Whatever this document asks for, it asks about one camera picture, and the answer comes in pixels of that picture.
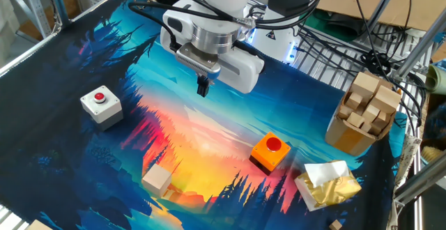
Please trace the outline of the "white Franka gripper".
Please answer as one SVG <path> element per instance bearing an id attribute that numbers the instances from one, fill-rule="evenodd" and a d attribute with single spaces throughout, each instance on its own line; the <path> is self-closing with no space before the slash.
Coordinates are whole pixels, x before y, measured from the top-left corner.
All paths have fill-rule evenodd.
<path id="1" fill-rule="evenodd" d="M 251 92 L 264 60 L 234 45 L 242 26 L 188 14 L 189 10 L 210 13 L 193 0 L 179 0 L 174 5 L 182 12 L 164 13 L 162 21 L 167 26 L 161 29 L 160 41 L 178 62 L 198 75 L 197 93 L 206 97 L 216 79 L 241 93 Z"/>

